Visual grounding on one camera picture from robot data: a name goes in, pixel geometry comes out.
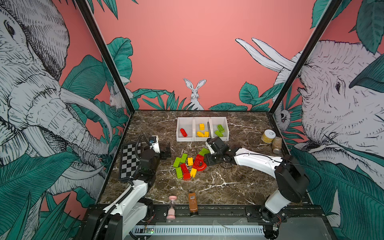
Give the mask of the red arch lego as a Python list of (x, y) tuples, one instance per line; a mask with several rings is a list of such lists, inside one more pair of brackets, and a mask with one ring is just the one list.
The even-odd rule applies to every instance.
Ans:
[(204, 156), (200, 154), (197, 155), (193, 164), (193, 168), (196, 169), (198, 172), (201, 172), (207, 168), (207, 164), (204, 161)]

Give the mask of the yellow lego long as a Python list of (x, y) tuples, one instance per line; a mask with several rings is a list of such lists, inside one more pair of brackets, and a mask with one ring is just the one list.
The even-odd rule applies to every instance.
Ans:
[(197, 136), (203, 138), (205, 135), (202, 132), (197, 132)]

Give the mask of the red lego brick long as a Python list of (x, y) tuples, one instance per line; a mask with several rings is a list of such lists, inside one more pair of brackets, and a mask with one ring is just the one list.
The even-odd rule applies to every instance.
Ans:
[(180, 129), (180, 132), (184, 138), (188, 136), (187, 132), (183, 128)]

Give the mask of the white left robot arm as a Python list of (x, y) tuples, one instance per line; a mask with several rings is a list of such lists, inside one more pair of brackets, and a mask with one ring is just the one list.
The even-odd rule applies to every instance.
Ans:
[(161, 151), (158, 136), (151, 136), (144, 147), (141, 141), (123, 146), (120, 179), (128, 188), (110, 205), (89, 210), (77, 240), (123, 240), (140, 221), (152, 219), (153, 202), (145, 195), (156, 180), (161, 159), (171, 157), (170, 146)]

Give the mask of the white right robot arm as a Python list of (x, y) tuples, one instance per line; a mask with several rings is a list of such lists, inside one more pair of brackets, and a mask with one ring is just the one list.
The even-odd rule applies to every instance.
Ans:
[(221, 138), (208, 138), (205, 156), (208, 166), (228, 163), (248, 167), (276, 181), (277, 189), (265, 200), (261, 212), (277, 215), (290, 203), (300, 203), (307, 192), (310, 178), (304, 167), (292, 155), (268, 156), (236, 145), (229, 146)]

